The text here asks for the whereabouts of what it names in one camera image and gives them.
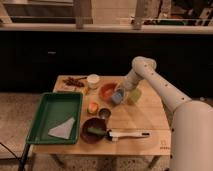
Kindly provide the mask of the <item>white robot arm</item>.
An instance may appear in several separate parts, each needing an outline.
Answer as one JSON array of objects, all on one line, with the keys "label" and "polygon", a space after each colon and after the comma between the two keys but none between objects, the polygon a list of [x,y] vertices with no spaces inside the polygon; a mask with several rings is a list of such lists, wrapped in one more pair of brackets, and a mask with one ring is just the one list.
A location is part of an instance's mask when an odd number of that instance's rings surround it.
[{"label": "white robot arm", "polygon": [[170,171],[213,171],[213,107],[159,75],[154,59],[137,56],[131,66],[121,86],[134,90],[145,79],[173,113]]}]

